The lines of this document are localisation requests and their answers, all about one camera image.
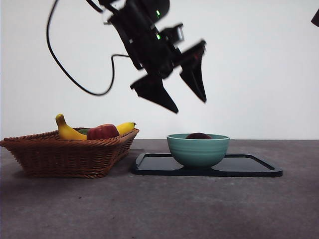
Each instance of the banana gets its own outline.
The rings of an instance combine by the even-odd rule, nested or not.
[[[122,123],[122,124],[116,126],[116,129],[118,130],[120,135],[123,135],[123,134],[126,134],[128,132],[131,132],[134,129],[135,125],[136,125],[136,123],[134,123],[134,122]]]
[[[86,140],[86,135],[79,133],[78,131],[76,131],[75,129],[71,128],[70,126],[66,124],[63,114],[58,114],[55,117],[55,121],[58,125],[60,139]]]

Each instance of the teal bowl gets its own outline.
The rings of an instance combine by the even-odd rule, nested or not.
[[[168,135],[167,143],[172,157],[186,168],[208,168],[225,156],[229,137],[208,134],[212,139],[187,139],[189,133]]]

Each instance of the brown wicker basket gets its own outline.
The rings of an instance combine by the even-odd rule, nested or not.
[[[5,138],[0,146],[11,152],[28,176],[101,178],[129,153],[138,132],[135,128],[109,139],[61,140],[56,130]]]

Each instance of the black object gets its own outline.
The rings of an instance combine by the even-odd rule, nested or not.
[[[184,53],[176,47],[184,40],[182,23],[159,31],[155,23],[169,11],[169,0],[127,0],[117,10],[110,3],[99,0],[113,15],[108,19],[117,30],[132,63],[145,69],[147,75],[131,84],[139,97],[159,104],[175,113],[177,106],[159,81],[167,78],[177,66],[182,67],[181,77],[193,92],[206,102],[201,74],[201,59],[205,51],[204,40]]]
[[[313,19],[311,20],[311,22],[316,25],[319,26],[319,9],[316,12],[316,14],[314,15]]]
[[[226,154],[223,160],[208,169],[188,169],[169,153],[140,154],[131,167],[139,175],[280,177],[283,170],[250,154]]]

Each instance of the dark fruit in bowl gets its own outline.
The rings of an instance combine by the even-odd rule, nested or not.
[[[209,135],[205,133],[191,133],[186,138],[188,139],[212,139]]]

